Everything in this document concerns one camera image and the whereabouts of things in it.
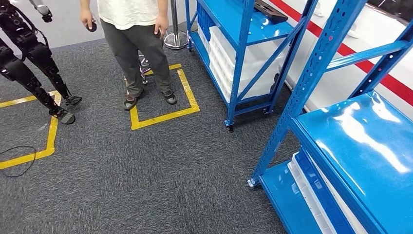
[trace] white t-shirt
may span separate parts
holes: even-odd
[[[117,29],[134,25],[154,25],[158,17],[157,0],[97,0],[99,17]]]

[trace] blue shelving unit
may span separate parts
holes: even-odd
[[[374,88],[413,46],[413,21],[398,39],[378,48],[333,59],[366,0],[339,0],[294,88],[251,178],[263,186],[290,233],[301,222],[315,220],[306,204],[294,218],[278,205],[292,195],[294,178],[285,163],[267,168],[288,129],[305,151],[305,163],[319,166],[369,234],[413,233],[413,122]],[[301,110],[326,71],[382,56],[351,96],[340,103],[302,114]],[[280,187],[287,183],[292,186]],[[323,197],[316,195],[323,204]],[[336,229],[337,233],[351,233]]]
[[[218,89],[221,98],[226,104],[228,112],[224,124],[230,131],[232,131],[234,117],[237,115],[257,109],[263,109],[264,114],[272,112],[276,97],[281,90],[282,85],[280,84],[284,83],[286,74],[292,63],[292,58],[297,52],[298,45],[304,35],[311,15],[314,12],[317,1],[307,1],[306,7],[302,14],[302,18],[300,19],[296,27],[292,27],[287,22],[278,24],[271,23],[264,14],[254,10],[254,2],[254,0],[197,0],[197,4],[202,7],[202,14],[205,12],[207,16],[214,22],[214,24],[219,27],[223,35],[228,39],[228,41],[236,51],[234,79],[229,103],[225,100],[224,95],[222,94],[222,91],[220,90],[220,87],[217,83],[217,79],[210,71],[208,52],[202,44],[200,36],[197,32],[191,32],[190,30],[188,30],[188,49],[191,50],[193,46],[196,48],[202,62],[205,65],[206,70],[208,71],[216,88]],[[187,12],[187,27],[188,29],[190,29],[196,17],[198,16],[198,11],[195,12],[193,18],[190,19],[189,0],[186,0],[185,3]],[[284,40],[278,47],[278,49],[273,53],[273,55],[268,59],[268,61],[263,65],[260,71],[254,76],[251,82],[246,86],[243,92],[237,95],[245,56],[245,48],[249,45],[276,39]],[[286,55],[284,65],[280,71],[280,74],[278,75],[276,81],[277,84],[274,86],[275,88],[272,89],[271,92],[267,95],[243,99],[243,97],[254,85],[254,83],[261,77],[261,75],[267,70],[267,68],[286,46],[290,46],[290,48],[288,54]],[[248,108],[236,109],[236,107],[240,104],[255,100],[264,101],[256,105],[252,105]]]

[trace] yellow tape square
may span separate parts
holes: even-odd
[[[180,64],[176,64],[176,65],[170,66],[169,69],[172,70],[174,68],[180,68],[180,67],[181,67]],[[187,77],[185,76],[184,71],[182,69],[177,69],[176,71],[178,73],[179,79],[181,80],[182,86],[184,87],[185,94],[187,95],[190,107],[187,109],[172,112],[166,115],[157,116],[155,118],[147,119],[144,121],[139,121],[138,108],[137,106],[134,106],[130,111],[132,130],[140,129],[143,127],[147,127],[153,124],[157,124],[157,123],[164,122],[164,121],[167,121],[173,118],[182,117],[182,116],[189,115],[189,114],[200,111],[198,103],[195,100],[195,97],[192,93],[191,87],[189,86],[189,83],[188,83]]]
[[[49,92],[49,94],[51,96],[55,96],[55,102],[59,105],[60,100],[61,100],[61,95],[59,94],[59,92],[52,91],[52,92]],[[17,105],[20,103],[29,102],[33,100],[36,100],[35,96],[24,97],[24,98],[16,99],[13,101],[0,102],[0,108]],[[57,124],[58,124],[58,120],[55,117],[52,117],[52,119],[50,120],[49,133],[47,135],[46,149],[40,152],[36,152],[36,159],[50,156],[55,152],[55,138],[56,138]],[[0,169],[9,168],[9,167],[16,166],[16,165],[19,165],[25,162],[30,162],[33,160],[33,157],[34,157],[34,154],[29,154],[29,155],[16,157],[14,159],[10,159],[4,162],[0,162]]]

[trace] humanoid robot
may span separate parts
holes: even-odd
[[[46,23],[52,21],[52,13],[42,3],[42,0],[29,0],[34,8],[42,15]],[[10,40],[21,50],[22,58],[17,58],[10,47],[0,39],[0,74],[10,81],[17,81],[30,91],[44,106],[49,109],[49,114],[56,117],[61,123],[72,124],[75,116],[58,106],[53,98],[41,87],[40,81],[23,63],[28,58],[50,80],[56,90],[62,95],[66,105],[77,105],[82,101],[79,96],[73,96],[66,84],[58,74],[59,69],[53,61],[52,52],[46,37],[33,23],[12,5],[9,0],[0,0],[0,27]],[[43,35],[46,44],[38,41],[37,33]]]

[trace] black cable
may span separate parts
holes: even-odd
[[[33,166],[33,163],[34,163],[35,160],[36,160],[36,149],[35,149],[34,147],[32,147],[32,146],[19,145],[19,146],[16,146],[16,147],[13,147],[13,148],[10,148],[10,149],[8,149],[8,150],[5,150],[5,151],[1,152],[0,155],[4,154],[4,153],[6,153],[6,152],[8,152],[8,151],[10,151],[10,150],[13,150],[13,149],[16,149],[16,148],[21,148],[21,147],[30,148],[30,149],[33,150],[34,155],[33,155],[33,161],[32,161],[32,163],[31,163],[30,166],[29,166],[23,173],[21,173],[20,175],[8,175],[8,174],[6,174],[6,173],[4,172],[4,169],[2,169],[2,170],[1,170],[1,173],[2,173],[5,177],[8,177],[8,178],[20,177],[20,176],[24,175],[24,174]]]

